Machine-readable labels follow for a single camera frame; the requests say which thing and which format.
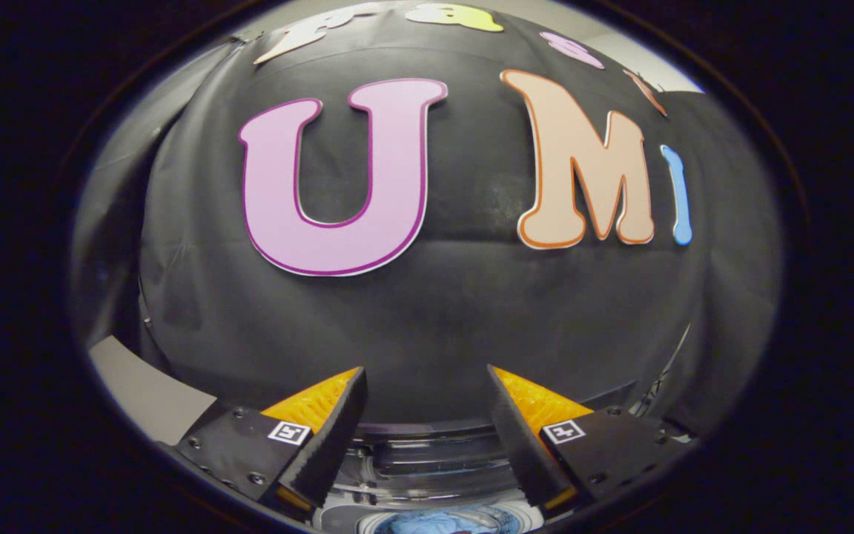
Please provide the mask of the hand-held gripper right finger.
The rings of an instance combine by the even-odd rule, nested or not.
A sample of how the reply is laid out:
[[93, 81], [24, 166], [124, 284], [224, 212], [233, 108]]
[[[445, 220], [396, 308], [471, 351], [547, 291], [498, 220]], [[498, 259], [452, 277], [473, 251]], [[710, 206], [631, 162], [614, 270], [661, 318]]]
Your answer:
[[694, 433], [622, 403], [579, 403], [494, 365], [489, 418], [533, 507], [599, 520], [650, 499], [695, 449]]

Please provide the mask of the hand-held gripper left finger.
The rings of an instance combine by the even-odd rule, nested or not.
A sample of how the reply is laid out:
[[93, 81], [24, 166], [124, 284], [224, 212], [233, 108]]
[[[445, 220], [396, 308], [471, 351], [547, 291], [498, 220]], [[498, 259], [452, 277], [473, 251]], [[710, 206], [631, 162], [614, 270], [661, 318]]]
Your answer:
[[270, 408], [204, 417], [175, 452], [228, 489], [306, 520], [328, 497], [367, 395], [365, 369], [346, 369]]

